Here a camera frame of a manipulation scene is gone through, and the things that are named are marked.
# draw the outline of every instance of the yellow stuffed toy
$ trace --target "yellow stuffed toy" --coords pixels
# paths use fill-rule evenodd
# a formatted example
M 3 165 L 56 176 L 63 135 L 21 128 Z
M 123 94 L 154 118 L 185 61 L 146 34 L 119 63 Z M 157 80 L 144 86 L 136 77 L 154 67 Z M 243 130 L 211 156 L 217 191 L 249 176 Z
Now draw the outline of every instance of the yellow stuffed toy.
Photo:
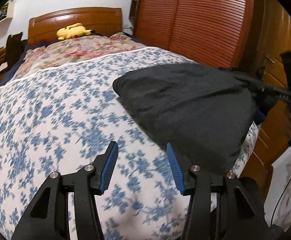
M 64 39 L 77 38 L 89 34 L 91 34 L 91 30 L 86 30 L 81 23 L 69 25 L 58 30 L 56 33 L 59 41 L 63 41 Z

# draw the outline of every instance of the floral bedspread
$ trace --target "floral bedspread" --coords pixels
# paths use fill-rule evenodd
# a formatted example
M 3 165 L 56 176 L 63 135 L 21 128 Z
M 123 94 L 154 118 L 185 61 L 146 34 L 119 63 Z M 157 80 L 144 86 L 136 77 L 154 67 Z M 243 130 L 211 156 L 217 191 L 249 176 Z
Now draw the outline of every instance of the floral bedspread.
M 189 197 L 175 188 L 165 152 L 126 112 L 112 82 L 130 70 L 189 61 L 146 47 L 47 68 L 0 87 L 0 232 L 11 239 L 25 208 L 52 171 L 76 172 L 115 140 L 119 157 L 109 189 L 96 196 L 105 239 L 179 237 Z M 232 169 L 238 176 L 257 134 L 253 123 Z M 213 209 L 215 195 L 211 200 Z M 74 219 L 72 195 L 71 239 L 77 239 Z
M 65 63 L 79 62 L 106 54 L 144 48 L 123 33 L 106 36 L 84 36 L 53 43 L 47 47 L 30 49 L 26 52 L 24 63 L 19 67 L 11 81 L 29 76 L 39 69 L 61 66 Z

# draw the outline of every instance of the bolt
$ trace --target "bolt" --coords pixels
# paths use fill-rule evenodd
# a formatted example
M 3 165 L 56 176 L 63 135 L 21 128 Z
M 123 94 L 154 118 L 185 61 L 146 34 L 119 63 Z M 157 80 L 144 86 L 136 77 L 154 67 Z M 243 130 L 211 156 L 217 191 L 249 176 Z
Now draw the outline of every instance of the bolt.
M 200 170 L 200 166 L 198 166 L 198 165 L 192 165 L 192 166 L 190 167 L 190 169 L 191 169 L 192 171 L 199 171 L 199 170 Z
M 93 165 L 91 165 L 91 164 L 88 164 L 88 165 L 86 165 L 85 167 L 84 167 L 84 169 L 86 170 L 86 171 L 91 171 L 91 170 L 93 170 Z
M 55 179 L 58 176 L 59 176 L 59 173 L 57 173 L 56 171 L 50 173 L 50 178 L 52 179 Z
M 235 174 L 234 173 L 232 173 L 232 172 L 227 172 L 227 178 L 228 179 L 234 179 L 236 176 L 235 176 Z

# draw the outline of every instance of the wardrobe door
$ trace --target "wardrobe door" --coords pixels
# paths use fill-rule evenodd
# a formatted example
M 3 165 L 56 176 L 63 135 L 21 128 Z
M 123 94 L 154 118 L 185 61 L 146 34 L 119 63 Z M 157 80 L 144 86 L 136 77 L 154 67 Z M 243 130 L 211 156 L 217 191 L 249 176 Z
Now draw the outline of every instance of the wardrobe door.
M 178 0 L 141 0 L 135 36 L 148 46 L 168 49 Z
M 178 0 L 168 49 L 207 65 L 231 66 L 245 6 L 246 0 Z

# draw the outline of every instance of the cable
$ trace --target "cable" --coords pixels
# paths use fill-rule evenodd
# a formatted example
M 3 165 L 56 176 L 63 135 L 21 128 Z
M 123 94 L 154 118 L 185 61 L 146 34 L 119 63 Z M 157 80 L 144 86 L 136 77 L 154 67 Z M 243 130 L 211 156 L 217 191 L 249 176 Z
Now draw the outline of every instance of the cable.
M 275 216 L 275 212 L 276 212 L 277 206 L 279 205 L 279 202 L 280 202 L 282 196 L 284 195 L 284 192 L 286 191 L 287 187 L 289 186 L 290 182 L 291 182 L 291 178 L 289 179 L 287 186 L 284 188 L 284 191 L 282 192 L 282 194 L 281 194 L 281 196 L 280 196 L 280 198 L 279 198 L 279 200 L 278 200 L 278 202 L 276 204 L 275 210 L 273 211 L 273 214 L 272 214 L 270 226 L 272 226 L 272 221 L 273 221 L 273 217 Z

